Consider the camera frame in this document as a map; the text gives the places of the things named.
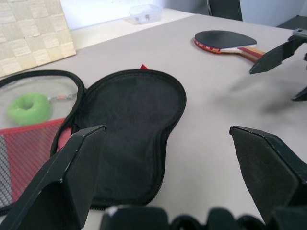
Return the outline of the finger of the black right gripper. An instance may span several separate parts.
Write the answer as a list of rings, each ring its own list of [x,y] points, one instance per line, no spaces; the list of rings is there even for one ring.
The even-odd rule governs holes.
[[[307,87],[291,98],[294,102],[304,102],[307,101]]]
[[[300,37],[290,37],[287,42],[265,53],[259,58],[252,68],[250,74],[267,72],[279,65],[285,59],[293,56],[295,51],[303,44],[303,39]]]

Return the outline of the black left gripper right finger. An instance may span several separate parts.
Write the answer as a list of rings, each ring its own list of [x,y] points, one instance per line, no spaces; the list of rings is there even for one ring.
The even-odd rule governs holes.
[[[277,207],[307,206],[307,164],[278,136],[232,126],[236,156],[245,185],[262,219]]]

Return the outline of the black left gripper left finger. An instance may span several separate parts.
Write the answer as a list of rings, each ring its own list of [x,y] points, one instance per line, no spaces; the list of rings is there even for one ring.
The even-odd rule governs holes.
[[[106,126],[73,134],[38,171],[0,230],[82,230],[98,184]]]

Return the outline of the black rubber table tennis paddle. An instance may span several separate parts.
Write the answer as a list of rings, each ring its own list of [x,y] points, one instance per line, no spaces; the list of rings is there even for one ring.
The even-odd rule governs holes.
[[[202,50],[215,54],[237,54],[256,62],[265,52],[256,49],[257,41],[249,36],[221,30],[195,34],[194,43]]]

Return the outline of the green foam ring zipper pull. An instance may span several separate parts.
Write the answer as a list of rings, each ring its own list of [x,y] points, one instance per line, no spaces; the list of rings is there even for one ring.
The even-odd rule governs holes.
[[[26,93],[15,98],[7,108],[7,115],[19,126],[46,122],[50,119],[52,107],[46,95]]]

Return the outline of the black and red paddle case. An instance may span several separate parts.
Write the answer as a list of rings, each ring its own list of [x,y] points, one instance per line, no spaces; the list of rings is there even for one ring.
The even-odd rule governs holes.
[[[26,93],[41,93],[49,120],[19,126],[7,108]],[[0,216],[6,215],[39,168],[85,128],[106,126],[91,209],[146,205],[165,173],[167,140],[186,106],[182,84],[146,67],[105,76],[89,88],[75,74],[55,69],[0,80]]]

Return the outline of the black office chair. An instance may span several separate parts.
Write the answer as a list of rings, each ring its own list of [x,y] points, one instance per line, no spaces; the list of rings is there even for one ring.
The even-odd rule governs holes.
[[[207,0],[209,15],[284,29],[307,29],[307,0]]]

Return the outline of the clear plastic box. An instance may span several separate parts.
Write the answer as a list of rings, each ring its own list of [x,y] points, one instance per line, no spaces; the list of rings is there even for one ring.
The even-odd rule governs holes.
[[[130,18],[137,24],[155,23],[162,18],[162,7],[152,4],[139,5],[130,8]]]

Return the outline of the cream woven storage box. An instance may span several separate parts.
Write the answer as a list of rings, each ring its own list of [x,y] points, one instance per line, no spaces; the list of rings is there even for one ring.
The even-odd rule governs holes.
[[[0,0],[0,78],[75,54],[60,0]]]

